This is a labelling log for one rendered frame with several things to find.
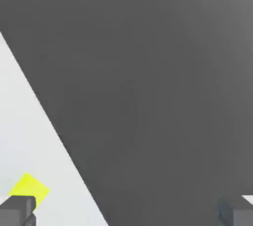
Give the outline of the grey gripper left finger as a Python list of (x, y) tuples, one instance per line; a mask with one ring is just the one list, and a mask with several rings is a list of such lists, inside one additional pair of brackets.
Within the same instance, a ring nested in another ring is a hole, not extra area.
[(0, 226), (36, 226), (34, 196), (12, 195), (0, 204)]

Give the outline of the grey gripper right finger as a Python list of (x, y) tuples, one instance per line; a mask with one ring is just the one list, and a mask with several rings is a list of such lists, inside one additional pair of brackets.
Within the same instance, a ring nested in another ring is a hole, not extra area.
[(220, 195), (216, 226), (253, 226), (253, 195)]

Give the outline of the small yellow cube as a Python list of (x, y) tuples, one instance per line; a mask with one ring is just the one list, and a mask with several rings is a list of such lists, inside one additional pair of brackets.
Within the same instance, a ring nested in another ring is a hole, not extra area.
[(33, 196), (36, 200), (35, 211), (49, 195), (50, 188), (29, 173), (24, 173), (8, 190), (7, 195)]

